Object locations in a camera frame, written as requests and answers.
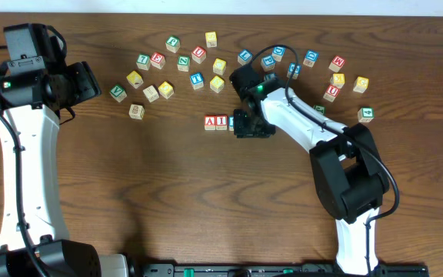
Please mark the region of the blue 2 block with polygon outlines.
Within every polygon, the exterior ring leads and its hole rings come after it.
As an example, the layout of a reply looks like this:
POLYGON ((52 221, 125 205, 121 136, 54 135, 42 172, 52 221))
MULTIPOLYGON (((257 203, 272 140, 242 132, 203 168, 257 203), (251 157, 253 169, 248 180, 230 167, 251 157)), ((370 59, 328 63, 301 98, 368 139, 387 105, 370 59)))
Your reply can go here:
POLYGON ((234 131, 234 116, 233 115, 228 117, 228 129, 231 132, 234 131))

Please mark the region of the red I block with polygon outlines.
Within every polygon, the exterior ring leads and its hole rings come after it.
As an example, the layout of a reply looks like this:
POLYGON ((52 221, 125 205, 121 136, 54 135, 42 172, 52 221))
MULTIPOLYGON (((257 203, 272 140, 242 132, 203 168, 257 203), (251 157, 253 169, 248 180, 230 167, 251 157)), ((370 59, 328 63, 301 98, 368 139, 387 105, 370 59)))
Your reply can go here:
POLYGON ((228 116, 227 115, 216 115, 215 116, 216 123, 215 129, 218 130, 227 130, 228 129, 228 116))

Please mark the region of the red A block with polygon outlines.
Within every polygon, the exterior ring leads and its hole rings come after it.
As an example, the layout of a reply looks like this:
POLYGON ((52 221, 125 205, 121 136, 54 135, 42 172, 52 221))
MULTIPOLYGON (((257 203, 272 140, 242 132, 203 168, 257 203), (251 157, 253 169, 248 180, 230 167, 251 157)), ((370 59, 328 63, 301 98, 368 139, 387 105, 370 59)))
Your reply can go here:
POLYGON ((216 130, 216 117, 213 115, 205 116, 205 130, 212 131, 216 130))

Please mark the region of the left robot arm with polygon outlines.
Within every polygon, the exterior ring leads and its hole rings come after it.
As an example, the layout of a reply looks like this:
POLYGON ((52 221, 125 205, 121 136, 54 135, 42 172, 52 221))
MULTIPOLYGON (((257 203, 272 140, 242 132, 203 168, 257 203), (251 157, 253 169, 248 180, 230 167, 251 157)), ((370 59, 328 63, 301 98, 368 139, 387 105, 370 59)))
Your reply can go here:
POLYGON ((0 73, 0 276, 128 276, 124 255, 99 255, 70 240, 59 201, 59 112, 100 95, 92 70, 86 62, 41 56, 6 66, 0 73))

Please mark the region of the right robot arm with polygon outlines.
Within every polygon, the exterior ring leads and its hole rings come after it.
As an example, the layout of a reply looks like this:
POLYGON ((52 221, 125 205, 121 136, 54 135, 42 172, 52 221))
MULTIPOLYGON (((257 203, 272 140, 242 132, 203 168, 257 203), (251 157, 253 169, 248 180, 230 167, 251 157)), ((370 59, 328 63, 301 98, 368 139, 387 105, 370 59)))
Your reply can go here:
POLYGON ((230 82, 247 105, 234 112, 235 135, 267 138, 279 128, 308 152, 317 196, 336 222, 337 266, 346 274, 372 273, 378 266, 372 220, 389 184, 371 132, 332 121, 276 78, 230 82))

